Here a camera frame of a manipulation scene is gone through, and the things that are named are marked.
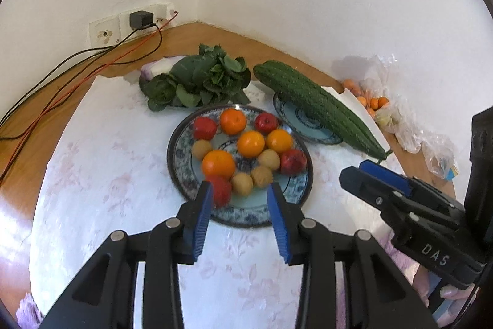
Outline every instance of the person's finger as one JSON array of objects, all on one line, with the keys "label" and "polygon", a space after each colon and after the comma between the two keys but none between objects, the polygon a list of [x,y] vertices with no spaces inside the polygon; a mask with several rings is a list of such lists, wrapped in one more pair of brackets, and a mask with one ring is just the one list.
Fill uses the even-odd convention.
[{"label": "person's finger", "polygon": [[[474,301],[474,299],[476,298],[476,295],[472,296],[471,298],[471,303]],[[467,301],[467,299],[462,299],[462,300],[457,300],[457,301],[454,301],[452,303],[452,305],[449,307],[449,312],[450,312],[450,315],[456,317],[457,315],[459,315],[460,313],[460,310],[462,309],[462,307],[464,306],[465,302]]]},{"label": "person's finger", "polygon": [[466,290],[459,290],[452,285],[447,285],[440,290],[440,297],[447,300],[462,300],[469,297],[472,289],[474,289],[474,285],[470,285]]},{"label": "person's finger", "polygon": [[413,287],[423,299],[430,291],[430,280],[428,279],[428,270],[420,265],[416,275],[413,278]]}]

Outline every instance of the fruit plate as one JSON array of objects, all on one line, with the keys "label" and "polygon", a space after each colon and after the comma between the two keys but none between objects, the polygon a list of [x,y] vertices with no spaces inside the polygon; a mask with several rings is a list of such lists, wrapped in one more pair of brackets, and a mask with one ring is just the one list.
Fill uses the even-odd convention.
[{"label": "fruit plate", "polygon": [[[219,123],[221,113],[228,108],[241,110],[247,120],[245,130],[252,130],[255,118],[262,112],[261,109],[246,105],[214,105],[202,108],[187,116],[174,130],[168,145],[168,170],[178,191],[187,199],[194,199],[199,186],[204,180],[200,169],[200,161],[192,157],[191,149],[195,142],[192,136],[193,121],[197,117],[209,117]],[[279,128],[291,134],[294,140],[293,148],[301,149],[307,157],[307,167],[295,177],[281,175],[274,172],[274,181],[280,184],[286,199],[294,204],[302,205],[308,197],[313,183],[313,165],[310,154],[302,139],[286,124],[279,122]],[[240,135],[229,136],[218,132],[211,141],[214,149],[222,149],[233,155],[237,171],[250,173],[257,166],[256,158],[247,159],[238,153],[236,142]],[[252,193],[246,197],[233,193],[230,203],[222,208],[216,208],[211,218],[219,223],[234,227],[261,227],[271,224],[267,209],[267,189],[254,187]]]},{"label": "fruit plate", "polygon": [[326,129],[318,120],[309,118],[302,109],[293,103],[282,101],[277,93],[274,94],[272,102],[279,117],[305,141],[327,145],[336,145],[342,142],[341,137]]}]

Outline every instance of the red apple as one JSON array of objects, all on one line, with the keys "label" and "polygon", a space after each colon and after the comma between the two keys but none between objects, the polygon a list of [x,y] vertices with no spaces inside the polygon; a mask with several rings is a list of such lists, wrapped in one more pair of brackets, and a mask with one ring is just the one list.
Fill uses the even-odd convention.
[{"label": "red apple", "polygon": [[269,134],[277,129],[279,121],[272,113],[262,112],[255,119],[255,129],[262,134]]},{"label": "red apple", "polygon": [[216,208],[221,208],[228,205],[231,200],[231,183],[224,177],[217,175],[206,176],[206,181],[213,187],[214,206]]},{"label": "red apple", "polygon": [[307,167],[307,157],[299,149],[290,149],[280,156],[280,172],[286,176],[296,176]]},{"label": "red apple", "polygon": [[218,131],[218,125],[208,117],[198,117],[193,122],[193,138],[196,140],[212,140]]}]

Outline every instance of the electrical outlet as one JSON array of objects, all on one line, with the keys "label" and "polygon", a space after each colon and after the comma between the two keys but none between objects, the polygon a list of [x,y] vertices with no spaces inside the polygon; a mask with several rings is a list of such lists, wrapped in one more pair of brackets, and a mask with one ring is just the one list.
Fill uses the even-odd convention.
[{"label": "electrical outlet", "polygon": [[89,23],[91,47],[108,47],[121,41],[120,19],[111,16]]},{"label": "electrical outlet", "polygon": [[[145,6],[142,8],[128,10],[120,14],[120,32],[121,37],[125,38],[127,35],[130,35],[131,32],[134,31],[132,27],[130,27],[130,13],[139,12],[139,10],[144,10],[146,12],[151,12],[154,14],[154,23],[161,27],[163,23],[169,19],[169,11],[171,7],[174,9],[174,5],[172,3],[159,3],[154,5]],[[156,30],[155,27],[146,28],[145,30],[137,31],[134,35],[132,35],[131,39],[141,37],[145,34],[150,34]]]}]

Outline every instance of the black power adapter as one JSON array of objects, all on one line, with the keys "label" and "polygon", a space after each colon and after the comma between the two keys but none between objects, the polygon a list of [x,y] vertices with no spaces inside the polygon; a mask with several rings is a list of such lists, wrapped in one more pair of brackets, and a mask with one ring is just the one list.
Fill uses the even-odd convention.
[{"label": "black power adapter", "polygon": [[139,12],[130,13],[130,27],[134,30],[144,30],[154,24],[154,14],[139,10]]}]

